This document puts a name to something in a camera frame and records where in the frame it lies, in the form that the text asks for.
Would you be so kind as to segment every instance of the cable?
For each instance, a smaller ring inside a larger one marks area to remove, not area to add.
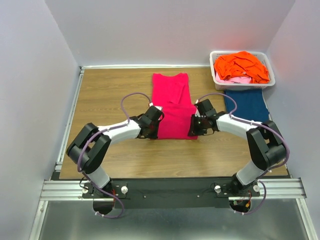
[[[123,214],[124,211],[125,211],[125,205],[124,205],[124,203],[123,203],[117,196],[115,196],[115,195],[113,195],[113,194],[111,194],[111,193],[109,193],[109,192],[101,189],[100,187],[98,187],[98,186],[90,179],[90,177],[89,177],[87,174],[85,174],[85,173],[82,173],[82,174],[91,182],[91,184],[92,184],[98,191],[100,191],[101,193],[103,193],[103,194],[105,194],[105,195],[107,195],[107,196],[109,196],[109,197],[114,198],[114,199],[117,200],[117,201],[120,203],[120,205],[121,205],[121,212],[120,212],[118,215],[108,216],[108,215],[101,214],[101,213],[98,212],[98,211],[97,211],[95,214],[96,214],[96,215],[99,215],[99,216],[101,216],[101,217],[103,217],[103,218],[105,218],[105,219],[117,219],[117,218],[121,217],[122,214]]]
[[[85,189],[85,190],[89,190],[89,188],[85,185],[81,185],[82,181],[85,179],[86,177],[84,176],[83,178],[81,178],[80,182],[79,182],[79,186],[82,188],[82,189]]]
[[[233,102],[234,109],[229,112],[229,116],[230,116],[231,119],[234,119],[234,120],[236,120],[238,122],[241,122],[241,123],[244,123],[244,124],[250,124],[250,125],[254,125],[256,127],[264,128],[264,129],[270,131],[271,133],[275,134],[282,141],[283,146],[284,146],[285,151],[286,151],[286,155],[285,155],[284,161],[282,163],[278,164],[278,165],[270,167],[269,170],[266,170],[262,175],[259,176],[259,178],[264,176],[268,171],[271,171],[272,169],[275,169],[275,168],[279,168],[279,167],[281,167],[281,166],[283,166],[283,165],[285,165],[287,163],[287,161],[289,159],[289,156],[290,156],[290,149],[289,149],[289,146],[288,146],[287,142],[285,141],[285,139],[279,133],[277,133],[275,130],[271,129],[270,127],[262,125],[260,123],[257,123],[257,122],[254,122],[254,121],[249,121],[249,120],[246,120],[246,119],[242,119],[240,117],[233,116],[232,113],[234,113],[237,110],[238,105],[237,105],[236,101],[232,97],[230,97],[230,96],[228,96],[226,94],[219,93],[219,92],[209,93],[209,94],[203,95],[202,97],[198,98],[196,100],[196,103],[198,103],[199,100],[201,100],[201,99],[203,99],[203,98],[205,98],[207,96],[210,96],[210,95],[222,95],[222,96],[230,99]]]
[[[250,191],[250,190],[249,190],[248,192],[249,192],[249,195],[250,195],[250,198],[249,198],[248,204],[249,204],[249,206],[250,206],[250,205],[251,205],[252,194],[251,194],[251,191]]]
[[[130,94],[124,96],[124,97],[122,98],[122,100],[121,100],[121,109],[122,109],[123,113],[124,113],[125,116],[126,116],[127,123],[120,124],[120,125],[116,125],[116,126],[112,126],[112,127],[110,127],[110,128],[106,128],[106,129],[104,129],[104,130],[98,131],[98,132],[96,132],[95,134],[93,134],[93,135],[89,138],[89,140],[85,143],[85,145],[84,145],[84,147],[83,147],[83,149],[82,149],[82,151],[81,151],[81,153],[80,153],[80,155],[79,155],[78,161],[77,161],[77,171],[78,171],[79,173],[82,172],[82,169],[81,169],[81,167],[80,167],[81,159],[83,158],[83,156],[84,156],[84,154],[85,154],[85,152],[86,152],[89,144],[90,144],[98,135],[103,134],[104,132],[108,132],[108,131],[110,131],[110,130],[114,130],[114,129],[119,129],[119,128],[126,127],[126,126],[129,124],[129,122],[130,122],[130,116],[129,116],[129,114],[127,113],[127,111],[125,110],[124,100],[125,100],[127,97],[129,97],[129,96],[137,95],[137,94],[145,96],[145,97],[149,100],[149,103],[151,103],[150,97],[148,97],[148,96],[147,96],[146,94],[144,94],[143,92],[138,92],[138,91],[137,91],[137,92],[133,92],[133,93],[130,93]],[[111,193],[109,193],[109,192],[107,192],[107,191],[104,191],[103,189],[101,189],[100,187],[98,187],[98,186],[90,179],[90,177],[89,177],[87,174],[85,174],[84,172],[82,172],[82,174],[91,182],[91,184],[92,184],[98,191],[100,191],[101,193],[103,193],[103,194],[105,194],[105,195],[107,195],[107,196],[110,196],[110,197],[114,198],[114,199],[117,200],[117,201],[120,203],[120,205],[121,205],[121,212],[120,212],[118,215],[116,215],[116,216],[107,216],[107,215],[101,214],[101,213],[99,213],[99,212],[96,212],[96,215],[102,216],[103,218],[107,218],[107,219],[116,219],[116,218],[119,218],[119,217],[124,213],[124,211],[125,211],[125,206],[124,206],[123,202],[122,202],[117,196],[115,196],[115,195],[113,195],[113,194],[111,194]]]
[[[245,195],[243,198],[241,198],[240,200],[237,200],[236,201],[236,203],[237,203],[237,205],[238,204],[240,204],[240,203],[242,203],[243,202],[243,200],[245,199],[247,197],[247,195]]]
[[[261,206],[264,204],[264,202],[266,200],[266,197],[267,197],[267,188],[266,188],[266,185],[262,181],[258,180],[258,182],[262,184],[263,189],[264,189],[264,195],[263,195],[263,198],[262,198],[262,201],[260,202],[260,204],[255,209],[253,209],[252,211],[240,212],[240,211],[234,210],[235,213],[239,213],[239,214],[242,214],[242,215],[250,215],[250,214],[253,214],[256,211],[258,211],[261,208]]]
[[[260,123],[257,123],[257,122],[254,122],[254,121],[249,121],[249,120],[246,120],[246,119],[242,119],[242,118],[240,118],[240,117],[233,116],[232,113],[234,113],[234,112],[237,110],[238,105],[237,105],[236,101],[235,101],[232,97],[230,97],[230,96],[228,96],[228,95],[226,95],[226,94],[219,93],[219,92],[209,93],[209,94],[203,95],[202,97],[198,98],[195,103],[198,103],[199,100],[201,100],[201,99],[203,99],[203,98],[205,98],[205,97],[207,97],[207,96],[210,96],[210,95],[221,95],[221,96],[224,96],[224,97],[230,99],[230,100],[233,102],[233,104],[234,104],[234,109],[229,112],[229,117],[230,117],[231,119],[234,119],[234,120],[236,120],[236,121],[238,121],[238,122],[240,122],[240,123],[250,124],[250,125],[254,125],[254,126],[256,126],[256,127],[264,128],[264,129],[270,131],[271,133],[275,134],[275,135],[282,141],[283,146],[284,146],[285,151],[286,151],[284,161],[283,161],[282,163],[280,163],[280,164],[277,164],[277,165],[275,165],[275,166],[270,167],[269,169],[267,169],[264,173],[262,173],[262,174],[261,174],[259,177],[257,177],[256,179],[263,177],[267,172],[271,171],[272,169],[279,168],[279,167],[281,167],[281,166],[283,166],[283,165],[285,165],[285,164],[287,163],[287,161],[288,161],[288,159],[289,159],[289,156],[290,156],[290,149],[289,149],[289,146],[288,146],[287,142],[285,141],[285,139],[284,139],[279,133],[277,133],[275,130],[271,129],[270,127],[265,126],[265,125],[262,125],[262,124],[260,124]],[[249,214],[255,213],[259,208],[261,208],[262,204],[263,204],[264,201],[266,200],[267,189],[266,189],[265,184],[264,184],[262,181],[259,181],[259,180],[258,180],[258,182],[260,182],[260,183],[262,184],[263,189],[264,189],[264,196],[263,196],[262,201],[260,202],[260,204],[259,204],[254,210],[249,211],[249,212],[238,212],[238,213],[240,213],[240,214],[242,214],[242,215],[249,215]]]

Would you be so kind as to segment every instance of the white wall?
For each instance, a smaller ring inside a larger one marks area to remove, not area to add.
[[[0,235],[25,240],[79,68],[43,0],[0,2]]]
[[[82,66],[209,64],[265,52],[295,0],[45,0]]]
[[[267,104],[288,141],[290,173],[301,177],[307,205],[320,236],[320,1],[297,0],[267,54],[276,85]]]

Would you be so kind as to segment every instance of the bolt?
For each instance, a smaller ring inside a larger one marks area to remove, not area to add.
[[[121,188],[121,192],[122,192],[123,194],[126,194],[126,193],[128,192],[127,186],[123,186],[123,187]]]
[[[221,187],[220,187],[219,185],[215,186],[215,187],[214,187],[214,191],[215,191],[217,194],[221,193]]]
[[[256,192],[256,193],[259,193],[260,192],[260,187],[258,185],[254,185],[253,186],[253,190]]]
[[[87,194],[89,192],[89,190],[88,189],[86,189],[86,188],[82,188],[82,193],[83,194]]]

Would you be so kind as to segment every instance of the orange clothing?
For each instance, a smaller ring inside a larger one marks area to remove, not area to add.
[[[218,57],[215,60],[214,69],[222,80],[251,77],[252,84],[267,84],[270,81],[266,66],[247,51]]]

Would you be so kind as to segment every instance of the white plastic basket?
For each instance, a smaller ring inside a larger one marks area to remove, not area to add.
[[[241,91],[241,90],[248,90],[248,89],[264,89],[269,86],[273,86],[276,83],[274,71],[271,68],[270,62],[263,52],[258,51],[248,51],[252,55],[256,56],[259,61],[265,65],[269,72],[269,79],[270,81],[266,84],[258,84],[258,83],[226,83],[226,82],[218,82],[216,80],[216,71],[215,71],[215,61],[218,57],[222,55],[234,54],[238,53],[239,51],[212,51],[210,53],[210,67],[211,67],[211,74],[213,77],[213,82],[215,85],[215,89],[223,91],[223,90],[234,90],[234,91]]]

